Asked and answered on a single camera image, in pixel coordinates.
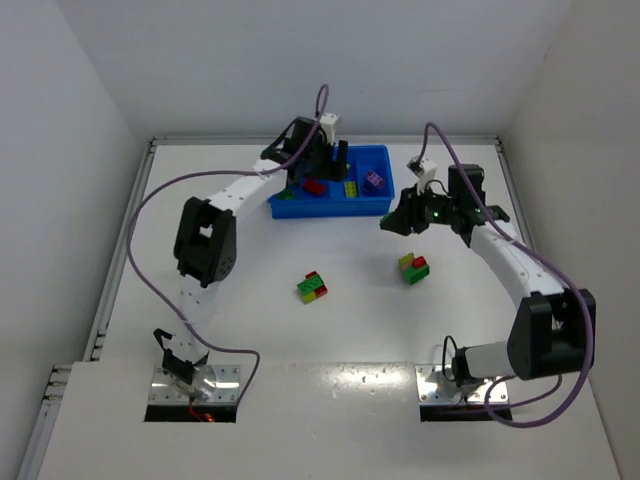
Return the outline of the red curved lego brick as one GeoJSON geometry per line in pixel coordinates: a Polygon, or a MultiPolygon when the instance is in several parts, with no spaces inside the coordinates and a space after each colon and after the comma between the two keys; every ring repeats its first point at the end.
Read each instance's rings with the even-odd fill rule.
{"type": "Polygon", "coordinates": [[[302,189],[314,196],[323,196],[326,192],[326,186],[314,179],[306,179],[302,184],[302,189]]]}

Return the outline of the lime two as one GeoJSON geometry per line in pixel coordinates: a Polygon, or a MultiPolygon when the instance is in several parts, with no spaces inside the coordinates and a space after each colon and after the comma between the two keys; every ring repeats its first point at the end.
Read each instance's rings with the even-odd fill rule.
{"type": "Polygon", "coordinates": [[[344,194],[346,198],[357,198],[359,196],[357,184],[354,181],[346,181],[344,184],[344,194]]]}

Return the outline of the purple butterfly lego brick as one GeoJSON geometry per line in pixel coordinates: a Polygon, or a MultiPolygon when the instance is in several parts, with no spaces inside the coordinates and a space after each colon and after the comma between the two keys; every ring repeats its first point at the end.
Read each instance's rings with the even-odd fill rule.
{"type": "Polygon", "coordinates": [[[379,196],[384,193],[385,180],[376,171],[369,169],[363,175],[362,190],[366,195],[379,196]]]}

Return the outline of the green lego brick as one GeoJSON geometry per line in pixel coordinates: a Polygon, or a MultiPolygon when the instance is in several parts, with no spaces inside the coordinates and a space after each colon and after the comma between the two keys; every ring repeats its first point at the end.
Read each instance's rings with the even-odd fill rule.
{"type": "Polygon", "coordinates": [[[291,201],[296,200],[297,198],[298,195],[296,193],[296,190],[292,188],[285,188],[277,195],[277,199],[280,201],[291,201]]]}

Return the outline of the large lego block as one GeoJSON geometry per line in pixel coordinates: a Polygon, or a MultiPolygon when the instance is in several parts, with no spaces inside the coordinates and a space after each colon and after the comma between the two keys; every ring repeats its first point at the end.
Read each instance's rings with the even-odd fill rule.
{"type": "Polygon", "coordinates": [[[305,276],[305,279],[297,284],[297,292],[299,293],[304,304],[309,304],[328,293],[328,288],[318,274],[312,271],[305,276]]]}

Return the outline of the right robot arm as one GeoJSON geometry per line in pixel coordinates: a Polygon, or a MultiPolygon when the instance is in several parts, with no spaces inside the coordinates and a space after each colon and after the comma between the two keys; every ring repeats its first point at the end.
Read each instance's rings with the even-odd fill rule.
{"type": "Polygon", "coordinates": [[[595,353],[595,299],[586,289],[572,292],[541,261],[519,248],[509,216],[499,206],[480,207],[484,171],[475,164],[450,167],[448,186],[436,193],[436,165],[413,159],[414,186],[402,190],[397,208],[380,222],[403,236],[432,224],[452,229],[489,266],[516,307],[503,342],[458,348],[452,382],[514,376],[532,380],[589,370],[595,353]]]}

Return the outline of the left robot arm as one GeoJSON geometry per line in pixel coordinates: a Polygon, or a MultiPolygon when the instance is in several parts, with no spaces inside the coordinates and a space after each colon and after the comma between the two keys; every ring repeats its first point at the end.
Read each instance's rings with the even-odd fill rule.
{"type": "Polygon", "coordinates": [[[241,219],[281,192],[306,179],[342,180],[347,173],[345,142],[336,142],[333,114],[297,117],[248,170],[234,170],[234,181],[205,198],[188,199],[182,210],[173,255],[180,275],[178,302],[170,305],[187,337],[162,333],[163,367],[196,399],[213,392],[208,363],[214,346],[205,339],[219,285],[237,260],[241,219]]]}

